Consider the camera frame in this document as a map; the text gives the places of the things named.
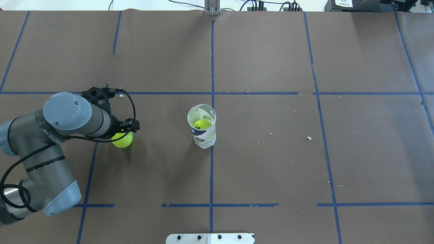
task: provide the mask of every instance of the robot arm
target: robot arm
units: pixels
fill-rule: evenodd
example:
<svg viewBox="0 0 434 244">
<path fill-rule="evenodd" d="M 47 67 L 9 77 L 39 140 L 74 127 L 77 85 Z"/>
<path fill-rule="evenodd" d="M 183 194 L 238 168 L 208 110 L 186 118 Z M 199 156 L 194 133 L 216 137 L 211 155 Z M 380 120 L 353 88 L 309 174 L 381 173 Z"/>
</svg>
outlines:
<svg viewBox="0 0 434 244">
<path fill-rule="evenodd" d="M 48 147 L 23 161 L 28 178 L 17 185 L 27 189 L 29 195 L 21 188 L 0 188 L 11 203 L 0 198 L 0 226 L 13 224 L 39 210 L 48 216 L 56 215 L 80 201 L 80 189 L 60 144 L 79 138 L 71 136 L 76 133 L 93 140 L 139 130 L 135 118 L 120 122 L 111 115 L 109 98 L 119 91 L 123 90 L 92 87 L 81 96 L 60 92 L 51 96 L 43 109 L 0 125 L 0 149 L 7 155 L 24 158 Z"/>
</svg>

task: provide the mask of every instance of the black device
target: black device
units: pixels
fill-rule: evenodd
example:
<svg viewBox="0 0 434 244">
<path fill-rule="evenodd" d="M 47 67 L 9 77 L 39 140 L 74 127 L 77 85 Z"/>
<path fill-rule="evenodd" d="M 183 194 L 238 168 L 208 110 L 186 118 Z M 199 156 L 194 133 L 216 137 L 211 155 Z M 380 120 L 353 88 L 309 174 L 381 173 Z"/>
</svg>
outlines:
<svg viewBox="0 0 434 244">
<path fill-rule="evenodd" d="M 418 0 L 328 0 L 325 12 L 409 12 Z"/>
</svg>

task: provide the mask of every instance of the white label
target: white label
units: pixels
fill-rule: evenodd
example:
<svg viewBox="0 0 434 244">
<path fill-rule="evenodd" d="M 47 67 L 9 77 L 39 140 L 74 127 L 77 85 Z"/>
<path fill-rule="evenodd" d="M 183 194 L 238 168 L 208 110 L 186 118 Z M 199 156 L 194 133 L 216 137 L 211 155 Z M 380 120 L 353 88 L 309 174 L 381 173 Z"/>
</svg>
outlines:
<svg viewBox="0 0 434 244">
<path fill-rule="evenodd" d="M 352 0 L 335 0 L 335 4 L 341 7 L 352 8 Z"/>
</svg>

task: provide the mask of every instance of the metal plate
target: metal plate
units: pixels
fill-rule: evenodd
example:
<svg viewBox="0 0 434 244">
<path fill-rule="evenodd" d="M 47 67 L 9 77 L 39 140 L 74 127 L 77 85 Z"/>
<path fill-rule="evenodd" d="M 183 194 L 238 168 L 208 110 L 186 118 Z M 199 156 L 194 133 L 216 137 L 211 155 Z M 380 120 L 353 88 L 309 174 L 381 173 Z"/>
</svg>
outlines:
<svg viewBox="0 0 434 244">
<path fill-rule="evenodd" d="M 170 234 L 166 244 L 254 244 L 253 233 L 214 233 L 214 234 Z"/>
</svg>

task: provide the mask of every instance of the white wall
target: white wall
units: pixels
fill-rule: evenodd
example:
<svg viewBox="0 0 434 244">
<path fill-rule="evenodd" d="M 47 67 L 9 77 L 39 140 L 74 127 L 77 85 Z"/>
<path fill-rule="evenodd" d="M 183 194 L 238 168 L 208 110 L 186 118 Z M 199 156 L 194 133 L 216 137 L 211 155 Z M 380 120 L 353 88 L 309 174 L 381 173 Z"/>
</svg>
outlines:
<svg viewBox="0 0 434 244">
<path fill-rule="evenodd" d="M 111 0 L 0 0 L 0 8 L 3 10 L 108 10 Z M 203 6 L 204 0 L 178 0 Z M 283 0 L 268 0 L 269 2 L 285 2 Z M 297 0 L 304 11 L 324 11 L 327 0 Z M 221 8 L 240 10 L 244 0 L 220 0 Z M 266 3 L 268 11 L 278 11 L 280 5 Z M 125 9 L 138 10 L 193 10 L 197 7 L 189 7 L 183 4 L 171 3 L 167 0 L 114 0 L 112 10 Z M 429 7 L 417 3 L 412 12 L 430 12 Z"/>
</svg>

